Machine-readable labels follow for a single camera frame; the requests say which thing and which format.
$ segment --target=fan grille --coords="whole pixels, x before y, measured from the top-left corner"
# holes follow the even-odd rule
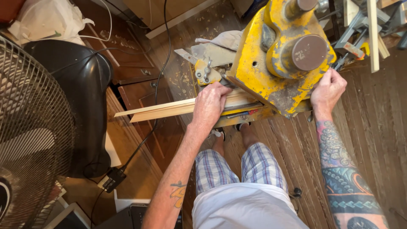
[[[3,37],[0,80],[0,177],[12,188],[0,228],[41,228],[70,166],[71,110],[47,70]]]

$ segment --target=sleeve tattoo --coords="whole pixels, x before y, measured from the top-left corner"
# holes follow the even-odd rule
[[[179,181],[177,184],[170,184],[170,186],[177,187],[177,189],[171,193],[170,198],[178,198],[177,202],[174,204],[174,207],[180,208],[182,206],[182,202],[184,201],[186,185],[183,185],[181,181]]]
[[[361,177],[331,121],[318,121],[322,176],[338,229],[388,229],[371,189]]]

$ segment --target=white shirt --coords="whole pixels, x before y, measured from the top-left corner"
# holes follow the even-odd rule
[[[221,185],[199,194],[192,218],[194,229],[309,229],[284,190],[257,183]]]

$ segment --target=plaid shorts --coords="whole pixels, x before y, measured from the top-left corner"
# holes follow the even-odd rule
[[[197,196],[220,185],[239,183],[224,157],[204,150],[195,158]],[[288,193],[288,185],[271,150],[263,143],[251,145],[242,156],[242,182],[269,184]]]

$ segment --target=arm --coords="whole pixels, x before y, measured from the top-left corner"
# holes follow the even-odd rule
[[[143,218],[143,229],[172,229],[184,201],[185,189],[198,150],[218,121],[232,90],[215,82],[195,99],[194,117],[173,160],[161,178]]]
[[[338,229],[388,229],[379,203],[346,151],[332,120],[332,109],[345,87],[346,80],[330,68],[311,95],[331,213]]]

